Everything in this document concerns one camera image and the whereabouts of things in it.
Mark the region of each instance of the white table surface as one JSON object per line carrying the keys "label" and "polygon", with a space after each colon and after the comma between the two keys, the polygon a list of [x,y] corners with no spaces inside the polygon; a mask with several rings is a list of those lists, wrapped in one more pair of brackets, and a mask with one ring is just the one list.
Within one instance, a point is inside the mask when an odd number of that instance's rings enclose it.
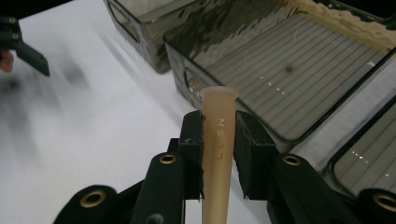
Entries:
{"label": "white table surface", "polygon": [[[18,58],[11,74],[0,72],[0,83],[20,83],[0,92],[0,223],[52,223],[81,189],[100,184],[120,192],[142,180],[195,109],[177,93],[171,72],[155,73],[116,31],[102,0],[75,0],[20,23],[51,77]],[[293,152],[322,167],[394,92],[394,64]],[[187,202],[186,223],[201,223],[200,206]],[[271,223],[266,202],[242,198],[235,169],[228,223]]]}

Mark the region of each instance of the conical tube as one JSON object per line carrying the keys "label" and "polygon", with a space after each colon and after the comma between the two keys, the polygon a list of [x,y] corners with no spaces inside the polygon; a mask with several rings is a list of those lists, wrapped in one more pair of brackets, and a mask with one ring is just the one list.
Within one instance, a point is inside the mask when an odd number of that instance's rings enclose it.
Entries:
{"label": "conical tube", "polygon": [[227,223],[235,137],[235,99],[238,92],[228,87],[200,91],[204,120],[204,195],[202,223]]}

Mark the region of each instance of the test tube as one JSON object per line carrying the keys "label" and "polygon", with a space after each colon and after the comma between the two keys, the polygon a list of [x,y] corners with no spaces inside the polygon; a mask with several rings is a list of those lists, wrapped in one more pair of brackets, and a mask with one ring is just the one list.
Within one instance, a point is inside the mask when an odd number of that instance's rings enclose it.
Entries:
{"label": "test tube", "polygon": [[233,166],[235,99],[232,88],[215,86],[200,91],[204,120],[203,224],[226,224]]}

